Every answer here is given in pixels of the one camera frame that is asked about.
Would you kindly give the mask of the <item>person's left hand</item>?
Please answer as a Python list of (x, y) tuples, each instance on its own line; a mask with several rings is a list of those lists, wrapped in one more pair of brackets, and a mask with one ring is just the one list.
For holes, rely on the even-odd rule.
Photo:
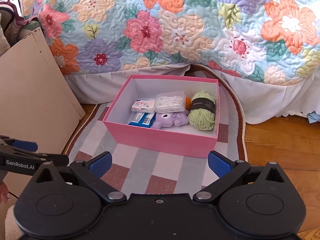
[(5, 204), (8, 202), (9, 197), (9, 190), (7, 185), (4, 182), (0, 183), (0, 199), (1, 199), (1, 203), (4, 202)]

